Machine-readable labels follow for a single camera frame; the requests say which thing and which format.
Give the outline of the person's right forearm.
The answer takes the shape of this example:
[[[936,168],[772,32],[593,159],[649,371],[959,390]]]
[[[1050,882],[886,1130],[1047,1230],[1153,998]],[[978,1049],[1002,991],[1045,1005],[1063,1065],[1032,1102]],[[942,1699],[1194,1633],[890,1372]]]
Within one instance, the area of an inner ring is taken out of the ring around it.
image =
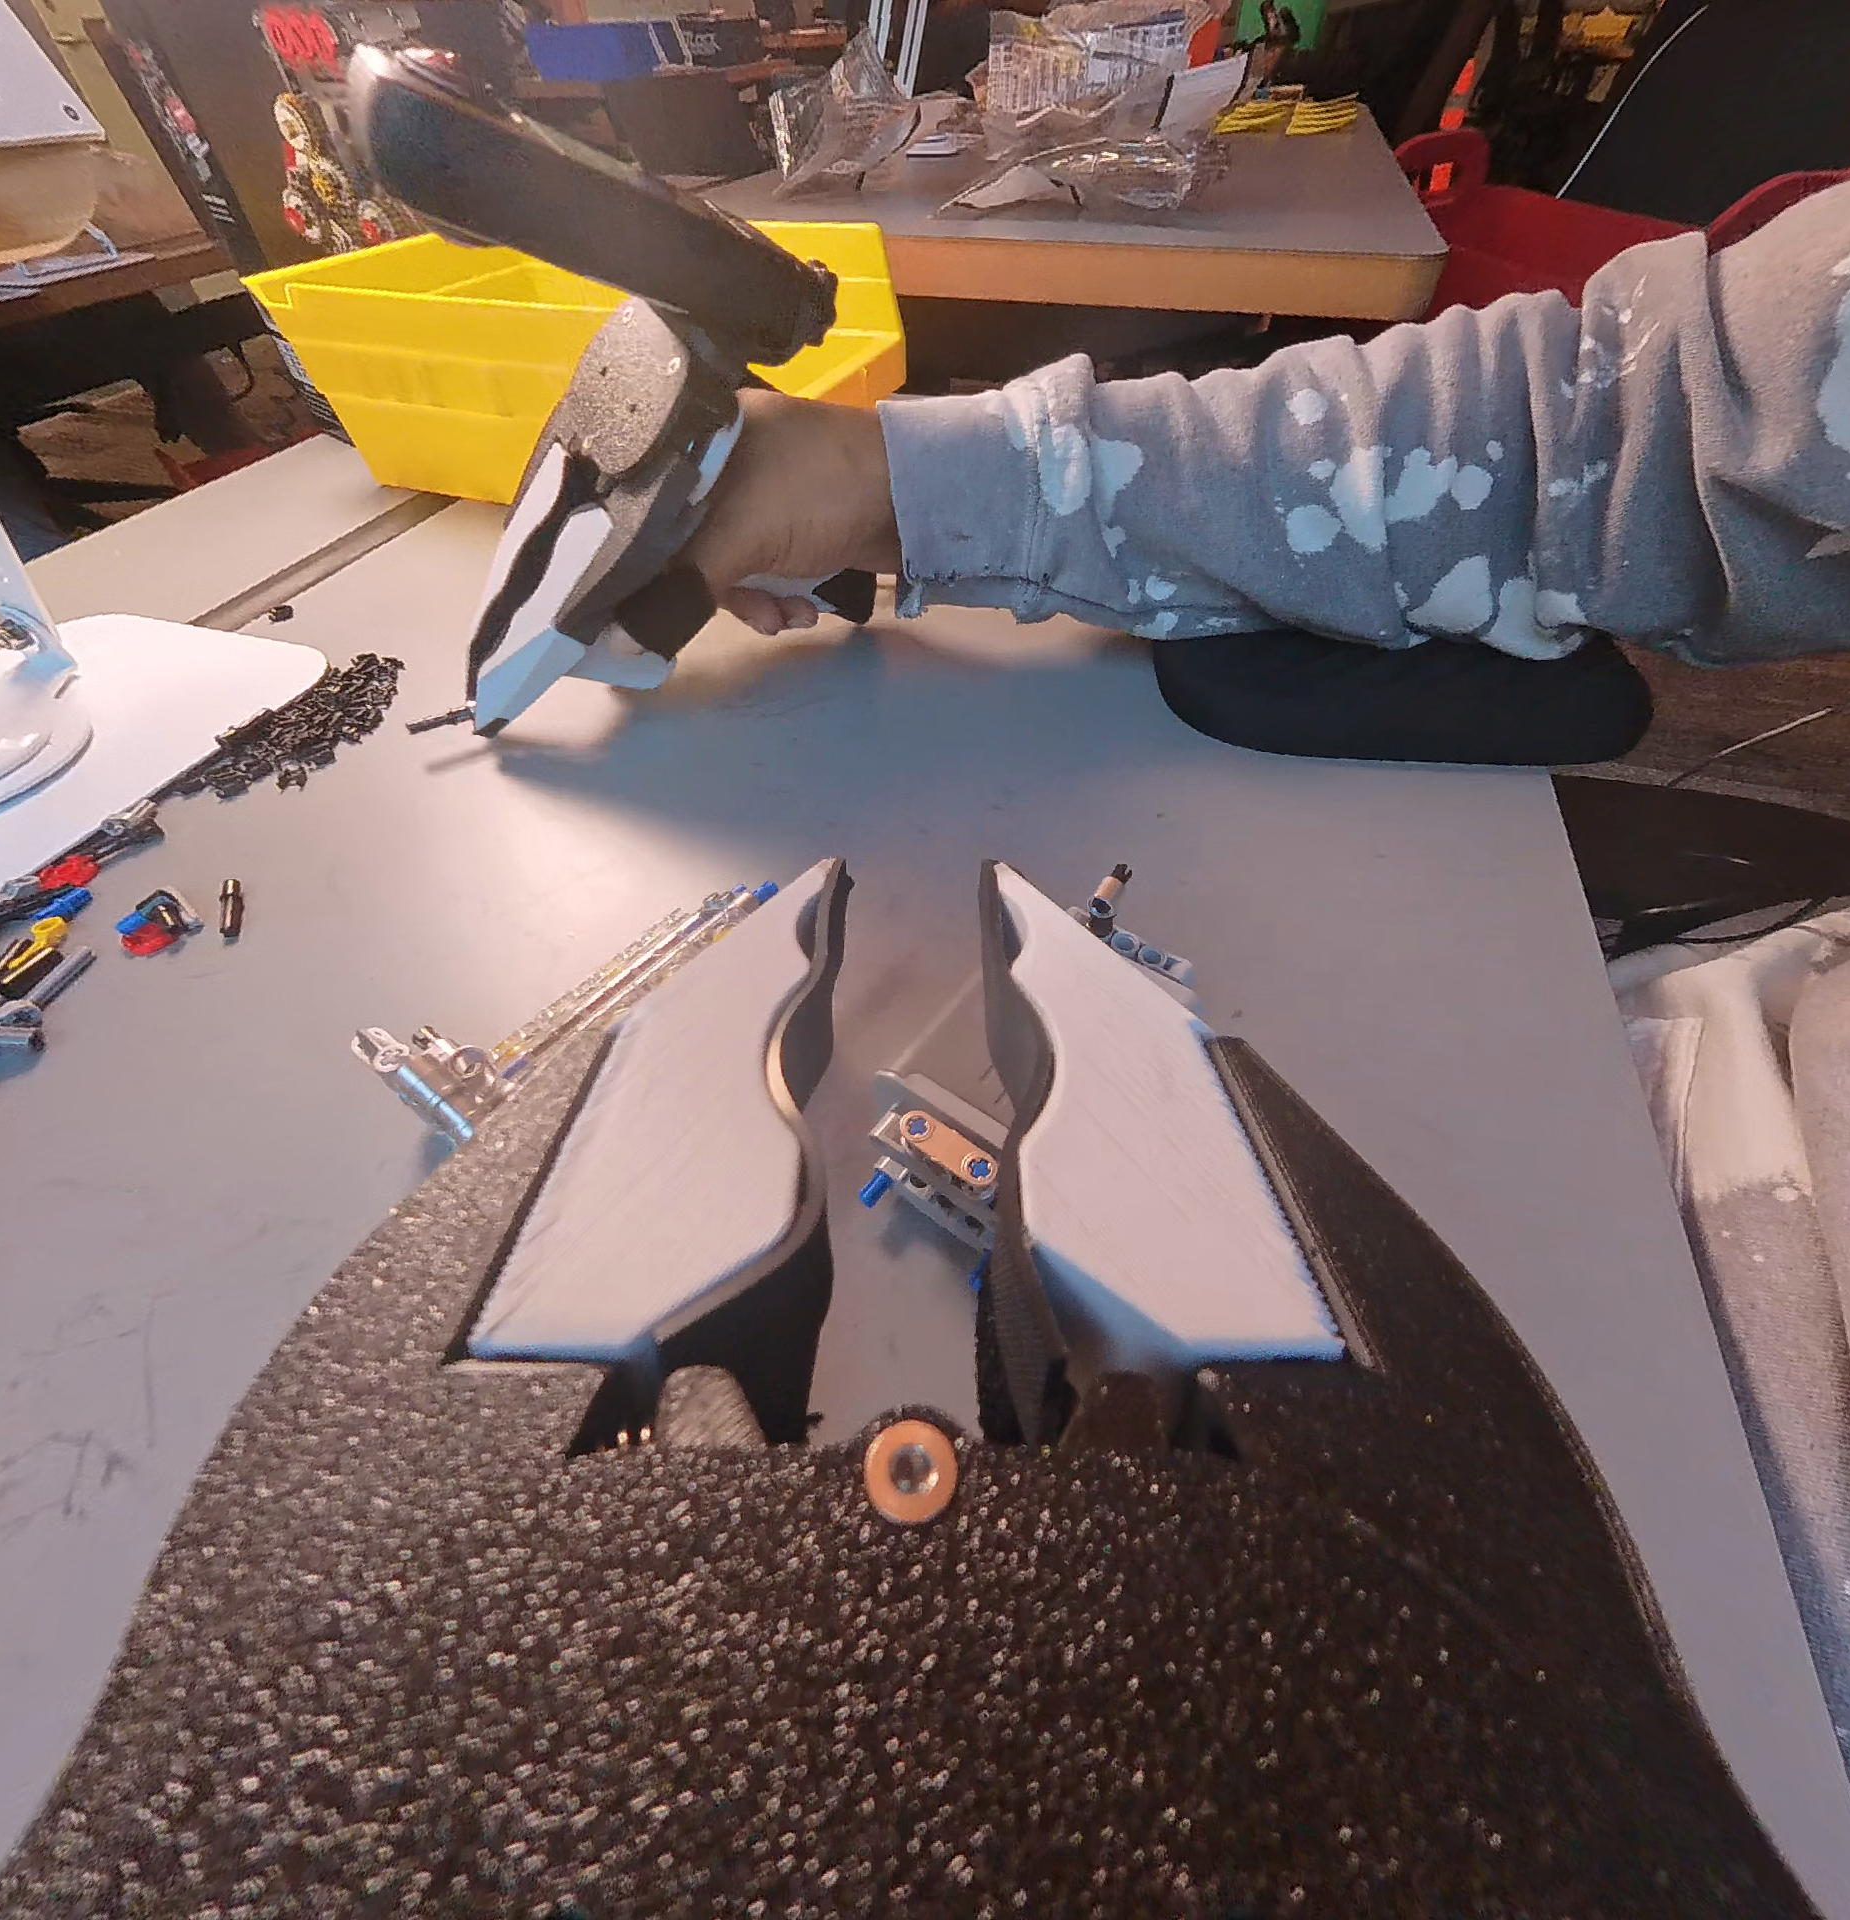
[[[879,409],[896,607],[1556,661],[1850,652],[1850,178],[1710,253],[1199,380],[1074,355]]]

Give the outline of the dark printed cardboard box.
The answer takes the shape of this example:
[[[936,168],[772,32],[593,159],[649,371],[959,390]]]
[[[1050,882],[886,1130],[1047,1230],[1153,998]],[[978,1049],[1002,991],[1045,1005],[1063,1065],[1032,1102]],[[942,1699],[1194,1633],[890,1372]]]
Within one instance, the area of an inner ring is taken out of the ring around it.
[[[415,3],[266,2],[253,27],[277,71],[273,116],[284,138],[284,221],[332,255],[419,233],[405,206],[381,192],[350,129],[347,69],[362,43],[405,47]]]

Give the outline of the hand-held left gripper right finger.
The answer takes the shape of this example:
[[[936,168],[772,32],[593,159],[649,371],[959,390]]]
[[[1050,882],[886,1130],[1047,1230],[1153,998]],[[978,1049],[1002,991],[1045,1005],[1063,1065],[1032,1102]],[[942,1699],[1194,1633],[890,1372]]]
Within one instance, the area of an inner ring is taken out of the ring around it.
[[[1010,1102],[1000,1204],[1074,1355],[1172,1381],[1338,1360],[1345,1337],[1213,1053],[1190,966],[981,867],[987,1042]]]

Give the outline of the pile of clear plastic bags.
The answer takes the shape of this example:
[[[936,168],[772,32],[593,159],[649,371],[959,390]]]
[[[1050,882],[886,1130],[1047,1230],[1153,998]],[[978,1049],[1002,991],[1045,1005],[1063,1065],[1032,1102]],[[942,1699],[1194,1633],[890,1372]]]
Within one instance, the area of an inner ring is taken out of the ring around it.
[[[1220,119],[1262,74],[1254,52],[1191,60],[1205,3],[1067,3],[991,13],[978,95],[928,95],[928,7],[909,7],[896,61],[890,10],[875,3],[820,80],[772,95],[783,198],[921,180],[928,159],[951,159],[943,212],[1179,209],[1215,178]]]

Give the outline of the instruction booklet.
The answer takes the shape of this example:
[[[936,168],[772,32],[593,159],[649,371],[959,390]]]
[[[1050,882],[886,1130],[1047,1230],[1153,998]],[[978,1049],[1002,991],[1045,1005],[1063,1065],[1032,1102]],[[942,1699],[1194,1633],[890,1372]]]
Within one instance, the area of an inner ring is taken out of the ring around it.
[[[86,228],[105,146],[75,83],[0,2],[0,268],[57,251]]]

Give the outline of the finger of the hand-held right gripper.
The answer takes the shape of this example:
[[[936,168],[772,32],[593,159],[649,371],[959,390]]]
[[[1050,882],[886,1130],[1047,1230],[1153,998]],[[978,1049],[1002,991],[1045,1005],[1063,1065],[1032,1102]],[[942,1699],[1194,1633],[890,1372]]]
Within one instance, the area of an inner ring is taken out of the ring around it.
[[[742,413],[673,451],[656,477],[622,484],[603,503],[606,533],[581,575],[581,681],[653,692],[717,612],[701,567],[685,559],[736,442]]]
[[[560,681],[643,687],[643,650],[619,629],[625,535],[598,466],[547,451],[506,519],[470,646],[473,729],[494,738]]]

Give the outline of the grey battery box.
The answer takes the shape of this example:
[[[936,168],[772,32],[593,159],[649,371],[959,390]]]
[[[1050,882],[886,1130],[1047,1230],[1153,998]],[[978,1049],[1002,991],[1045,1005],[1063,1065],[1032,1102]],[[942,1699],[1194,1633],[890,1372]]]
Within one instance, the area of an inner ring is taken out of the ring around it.
[[[983,970],[875,1073],[874,1091],[879,1116],[868,1129],[875,1160],[862,1207],[906,1204],[987,1262],[1012,1104],[988,1053]]]

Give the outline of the red chair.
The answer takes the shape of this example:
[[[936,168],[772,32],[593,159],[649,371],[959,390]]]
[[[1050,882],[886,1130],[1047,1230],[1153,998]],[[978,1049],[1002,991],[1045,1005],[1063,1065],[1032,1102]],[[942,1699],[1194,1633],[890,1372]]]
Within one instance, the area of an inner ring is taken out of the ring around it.
[[[1581,303],[1615,253],[1688,230],[1710,251],[1731,244],[1850,178],[1850,137],[1752,123],[1611,134],[1562,195],[1493,180],[1493,148],[1474,128],[1410,137],[1394,159],[1446,243],[1433,317],[1514,293]]]

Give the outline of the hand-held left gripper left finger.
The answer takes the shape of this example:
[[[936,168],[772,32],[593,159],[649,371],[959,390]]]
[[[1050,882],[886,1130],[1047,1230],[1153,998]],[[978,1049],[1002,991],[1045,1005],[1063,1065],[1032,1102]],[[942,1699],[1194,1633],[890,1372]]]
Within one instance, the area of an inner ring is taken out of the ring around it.
[[[810,1381],[834,1252],[810,1098],[852,876],[817,862],[617,1024],[470,1319],[479,1360]]]

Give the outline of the person's right hand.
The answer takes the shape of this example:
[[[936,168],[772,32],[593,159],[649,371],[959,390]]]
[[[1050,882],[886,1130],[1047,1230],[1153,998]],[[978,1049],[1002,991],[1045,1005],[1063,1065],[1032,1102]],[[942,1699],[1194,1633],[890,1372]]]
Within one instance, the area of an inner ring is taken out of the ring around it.
[[[815,624],[815,607],[759,579],[825,581],[903,562],[883,419],[875,410],[781,390],[746,390],[742,430],[680,561],[720,609],[777,635]]]

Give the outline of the scattered small coloured parts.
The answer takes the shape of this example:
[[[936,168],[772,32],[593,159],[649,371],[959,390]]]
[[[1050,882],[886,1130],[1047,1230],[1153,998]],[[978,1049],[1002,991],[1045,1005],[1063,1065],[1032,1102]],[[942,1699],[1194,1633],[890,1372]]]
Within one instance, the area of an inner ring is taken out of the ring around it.
[[[78,942],[96,882],[125,855],[162,840],[162,804],[143,800],[0,883],[0,1081],[44,1051],[48,1005],[96,966],[97,949]]]

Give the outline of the yellow plastic bin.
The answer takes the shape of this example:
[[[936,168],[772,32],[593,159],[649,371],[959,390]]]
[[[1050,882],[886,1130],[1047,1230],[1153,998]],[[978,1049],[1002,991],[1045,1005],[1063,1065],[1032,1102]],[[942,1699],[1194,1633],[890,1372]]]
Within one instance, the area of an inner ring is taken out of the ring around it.
[[[837,281],[815,348],[759,367],[777,389],[868,406],[906,380],[879,228],[762,221]],[[306,381],[390,488],[506,505],[577,360],[622,291],[501,247],[419,235],[251,276]]]

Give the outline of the grey background table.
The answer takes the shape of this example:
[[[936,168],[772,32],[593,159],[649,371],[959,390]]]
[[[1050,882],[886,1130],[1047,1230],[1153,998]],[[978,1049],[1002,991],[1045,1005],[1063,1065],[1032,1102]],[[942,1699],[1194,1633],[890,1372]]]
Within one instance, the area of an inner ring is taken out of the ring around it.
[[[1251,133],[1226,153],[1224,174],[1179,209],[939,212],[981,157],[898,161],[865,188],[808,196],[769,176],[710,196],[757,222],[879,224],[893,288],[911,298],[1377,323],[1434,300],[1446,240],[1367,107],[1336,133]]]

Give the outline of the toy engine model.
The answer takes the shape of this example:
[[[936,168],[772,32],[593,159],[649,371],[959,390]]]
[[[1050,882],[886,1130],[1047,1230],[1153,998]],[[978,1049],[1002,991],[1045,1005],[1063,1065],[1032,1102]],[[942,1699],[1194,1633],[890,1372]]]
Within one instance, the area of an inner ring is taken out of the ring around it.
[[[494,1047],[461,1045],[434,1028],[421,1028],[406,1040],[382,1028],[362,1028],[351,1051],[435,1132],[453,1144],[469,1141],[549,1065],[554,1049],[622,1021],[667,973],[777,895],[777,882],[733,886],[661,916]]]

